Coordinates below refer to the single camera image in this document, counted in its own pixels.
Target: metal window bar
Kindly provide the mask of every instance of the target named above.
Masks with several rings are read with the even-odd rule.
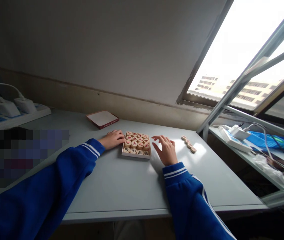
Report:
[[[197,133],[199,135],[203,134],[204,128],[208,129],[208,126],[211,125],[212,122],[224,111],[224,106],[227,106],[232,102],[232,100],[237,96],[237,94],[243,89],[243,87],[250,81],[252,77],[284,60],[284,53],[282,53],[281,55],[267,62],[263,66],[253,70],[247,75],[244,75],[244,73],[254,64],[256,64],[257,61],[259,61],[262,57],[264,56],[270,57],[271,54],[277,49],[277,47],[283,42],[283,40],[284,40],[284,19],[277,27],[277,29],[272,33],[272,35],[269,37],[269,39],[266,41],[263,47],[259,50],[259,52],[255,55],[255,57],[251,60],[249,65],[237,78],[234,84],[229,88],[229,90],[226,92],[223,98],[217,103],[215,108],[211,111],[209,116],[204,120],[202,125],[197,129]]]

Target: person's hand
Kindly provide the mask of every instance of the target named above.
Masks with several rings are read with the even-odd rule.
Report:
[[[155,141],[159,140],[159,143],[162,144],[162,151],[159,149],[156,143],[152,143],[153,147],[155,148],[156,152],[158,153],[162,163],[164,166],[171,166],[178,163],[178,159],[176,158],[175,153],[175,142],[170,140],[167,137],[162,136],[154,136],[152,137]]]
[[[108,150],[124,143],[125,139],[121,130],[113,130],[98,141],[104,146],[105,150]]]

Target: blue sleeve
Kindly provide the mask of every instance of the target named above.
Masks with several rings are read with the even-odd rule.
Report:
[[[213,210],[203,184],[182,162],[163,168],[176,239],[236,239]]]
[[[104,147],[90,139],[0,194],[0,239],[48,239]]]

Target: white charger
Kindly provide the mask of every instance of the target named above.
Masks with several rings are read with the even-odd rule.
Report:
[[[18,105],[23,112],[26,112],[26,113],[36,112],[36,108],[35,108],[32,100],[26,99],[26,98],[24,98],[24,99],[15,98],[14,101],[15,101],[16,105]]]
[[[4,102],[0,101],[0,113],[8,117],[21,115],[15,104],[8,100],[4,100]]]

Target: building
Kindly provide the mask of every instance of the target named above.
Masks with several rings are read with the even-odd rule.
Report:
[[[204,91],[202,89],[206,89],[212,92],[212,94],[216,93],[213,94],[214,96],[218,96],[219,94],[222,94],[223,96],[234,82],[235,80],[228,82],[218,76],[202,76],[195,88],[195,91],[203,93]],[[250,106],[256,106],[261,103],[274,89],[276,89],[281,82],[282,80],[277,82],[272,81],[272,83],[270,83],[270,80],[262,81],[252,79],[241,90],[236,98],[239,100],[241,99],[239,102],[247,103]]]

